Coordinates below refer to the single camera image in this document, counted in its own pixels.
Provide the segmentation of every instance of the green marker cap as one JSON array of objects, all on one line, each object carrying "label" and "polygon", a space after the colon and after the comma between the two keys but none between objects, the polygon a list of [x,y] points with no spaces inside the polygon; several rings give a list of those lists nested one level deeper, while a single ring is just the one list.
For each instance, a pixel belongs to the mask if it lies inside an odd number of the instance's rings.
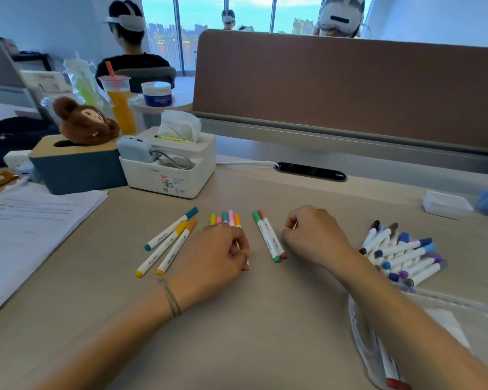
[{"label": "green marker cap", "polygon": [[253,219],[255,219],[255,222],[260,222],[262,219],[260,218],[259,211],[255,210],[253,211]]}]

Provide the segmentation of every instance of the forearm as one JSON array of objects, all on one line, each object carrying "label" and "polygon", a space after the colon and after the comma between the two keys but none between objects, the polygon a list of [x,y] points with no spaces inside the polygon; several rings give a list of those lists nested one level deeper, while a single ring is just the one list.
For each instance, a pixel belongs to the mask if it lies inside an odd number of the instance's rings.
[{"label": "forearm", "polygon": [[105,388],[133,355],[173,317],[162,288],[127,305],[80,336],[29,379],[34,390]]},{"label": "forearm", "polygon": [[337,277],[364,312],[412,387],[488,389],[488,368],[413,304],[359,253]]}]

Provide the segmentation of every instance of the neck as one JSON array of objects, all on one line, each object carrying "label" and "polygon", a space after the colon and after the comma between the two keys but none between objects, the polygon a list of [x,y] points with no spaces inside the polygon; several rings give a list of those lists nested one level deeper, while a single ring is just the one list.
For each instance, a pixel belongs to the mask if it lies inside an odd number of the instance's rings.
[{"label": "neck", "polygon": [[141,45],[131,45],[125,44],[123,46],[123,51],[125,54],[143,54],[143,48]]}]

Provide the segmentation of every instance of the plush toy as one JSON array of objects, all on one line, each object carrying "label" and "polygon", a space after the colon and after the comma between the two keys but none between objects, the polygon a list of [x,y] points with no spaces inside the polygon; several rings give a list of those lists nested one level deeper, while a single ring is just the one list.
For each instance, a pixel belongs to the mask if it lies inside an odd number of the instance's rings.
[{"label": "plush toy", "polygon": [[60,133],[75,144],[100,145],[119,135],[119,125],[90,105],[79,105],[69,97],[59,97],[53,104],[61,118]]}]

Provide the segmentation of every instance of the plush toy ear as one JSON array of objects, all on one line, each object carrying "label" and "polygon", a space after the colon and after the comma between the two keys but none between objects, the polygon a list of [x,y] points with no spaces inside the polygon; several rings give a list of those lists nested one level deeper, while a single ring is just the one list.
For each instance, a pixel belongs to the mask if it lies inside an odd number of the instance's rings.
[{"label": "plush toy ear", "polygon": [[71,116],[72,111],[79,107],[79,104],[72,98],[63,96],[59,97],[54,104],[52,104],[54,112],[63,120],[68,119]]}]

